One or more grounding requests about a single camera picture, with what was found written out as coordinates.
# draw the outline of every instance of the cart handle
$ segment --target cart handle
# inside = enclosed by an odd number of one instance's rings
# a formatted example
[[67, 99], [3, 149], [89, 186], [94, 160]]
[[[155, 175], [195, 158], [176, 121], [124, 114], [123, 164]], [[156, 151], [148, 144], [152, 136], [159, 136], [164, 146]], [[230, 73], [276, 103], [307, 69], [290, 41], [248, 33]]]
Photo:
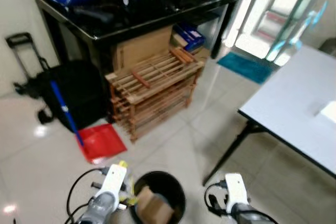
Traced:
[[24, 45], [24, 44], [32, 44], [33, 43], [33, 38], [30, 35], [30, 33], [19, 33], [19, 34], [14, 34], [11, 35], [7, 38], [5, 38], [8, 46], [10, 48], [17, 47], [19, 45]]

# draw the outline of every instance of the blue broom handle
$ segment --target blue broom handle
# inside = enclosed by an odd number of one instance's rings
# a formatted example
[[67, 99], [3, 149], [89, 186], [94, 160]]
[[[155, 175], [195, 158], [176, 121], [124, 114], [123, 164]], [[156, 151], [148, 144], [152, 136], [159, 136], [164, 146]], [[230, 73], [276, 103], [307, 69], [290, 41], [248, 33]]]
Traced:
[[75, 135], [77, 136], [77, 139], [78, 139], [80, 145], [81, 145], [81, 146], [84, 146], [84, 142], [83, 142], [81, 136], [79, 135], [79, 132], [77, 131], [75, 122], [73, 121], [72, 116], [71, 116], [71, 114], [70, 114], [70, 112], [69, 112], [69, 109], [68, 109], [67, 105], [65, 104], [65, 102], [64, 102], [64, 100], [63, 100], [63, 97], [62, 97], [62, 95], [61, 95], [61, 93], [60, 93], [60, 91], [59, 91], [59, 89], [58, 89], [58, 86], [57, 86], [56, 81], [51, 81], [50, 84], [51, 84], [51, 87], [53, 88], [52, 90], [54, 91], [55, 96], [56, 96], [56, 98], [57, 98], [59, 104], [61, 105], [61, 108], [62, 108], [62, 110], [63, 110], [65, 116], [66, 116], [67, 119], [68, 119], [68, 122], [69, 122], [69, 124], [70, 124], [70, 127], [71, 127], [72, 131], [73, 131], [73, 132], [75, 133]]

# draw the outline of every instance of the black bag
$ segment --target black bag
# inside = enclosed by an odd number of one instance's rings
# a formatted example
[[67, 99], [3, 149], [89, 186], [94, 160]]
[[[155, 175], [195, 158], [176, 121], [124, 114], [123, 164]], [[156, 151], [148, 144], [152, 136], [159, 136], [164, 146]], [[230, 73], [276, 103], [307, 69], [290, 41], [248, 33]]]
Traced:
[[[64, 101], [79, 130], [106, 116], [107, 101], [104, 96], [102, 81], [99, 70], [92, 63], [76, 60], [61, 66], [50, 68], [47, 61], [39, 55], [29, 33], [10, 36], [6, 38], [6, 41], [9, 47], [13, 49], [15, 56], [27, 77], [26, 84], [14, 84], [14, 86], [19, 85], [22, 87], [21, 92], [18, 92], [17, 89], [16, 91], [21, 95], [30, 95], [30, 93], [35, 95], [38, 94], [38, 96], [43, 98], [51, 110], [51, 115], [47, 115], [45, 109], [38, 112], [38, 119], [41, 124], [51, 122], [53, 118], [56, 117], [66, 128], [71, 130], [62, 108], [54, 95], [53, 89], [51, 88], [51, 80], [57, 82]], [[32, 78], [28, 74], [15, 50], [17, 46], [23, 44], [32, 45], [44, 70], [39, 73], [36, 78]], [[28, 83], [32, 84], [29, 85], [30, 91], [26, 92], [26, 85]]]

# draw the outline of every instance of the tiled floor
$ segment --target tiled floor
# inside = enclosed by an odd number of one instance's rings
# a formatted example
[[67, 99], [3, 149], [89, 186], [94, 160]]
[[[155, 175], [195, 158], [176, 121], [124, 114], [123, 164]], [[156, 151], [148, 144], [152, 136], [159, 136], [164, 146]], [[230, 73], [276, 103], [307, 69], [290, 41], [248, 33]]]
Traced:
[[[107, 160], [126, 160], [135, 177], [152, 170], [173, 174], [187, 198], [184, 224], [225, 224], [203, 203], [202, 178], [228, 148], [245, 120], [236, 114], [258, 85], [209, 61], [191, 106], [132, 145], [117, 126], [128, 151]], [[68, 190], [91, 168], [74, 136], [59, 122], [40, 126], [35, 113], [41, 101], [10, 95], [0, 99], [0, 207], [16, 204], [18, 223], [64, 223]], [[243, 175], [251, 204], [279, 223], [336, 223], [335, 181], [268, 135], [249, 137], [214, 179], [226, 172]], [[73, 193], [71, 207], [95, 192], [85, 178]], [[133, 223], [127, 211], [113, 224]], [[12, 217], [0, 214], [0, 223]]]

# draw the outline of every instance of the metal table leg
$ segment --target metal table leg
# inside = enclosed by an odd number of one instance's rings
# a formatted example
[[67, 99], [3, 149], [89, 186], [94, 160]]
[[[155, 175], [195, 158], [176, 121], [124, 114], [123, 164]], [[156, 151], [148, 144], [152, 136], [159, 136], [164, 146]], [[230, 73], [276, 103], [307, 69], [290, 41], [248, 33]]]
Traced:
[[220, 169], [220, 167], [229, 159], [229, 157], [232, 155], [232, 153], [238, 148], [238, 146], [243, 142], [243, 140], [252, 133], [259, 133], [263, 132], [264, 129], [260, 128], [258, 125], [253, 123], [252, 121], [248, 121], [246, 123], [245, 128], [242, 130], [242, 132], [237, 135], [236, 139], [232, 143], [232, 145], [229, 147], [229, 149], [224, 153], [224, 155], [221, 157], [221, 159], [218, 161], [216, 166], [213, 168], [213, 170], [210, 172], [208, 176], [205, 177], [203, 180], [202, 185], [205, 186], [206, 183], [212, 178], [212, 176]]

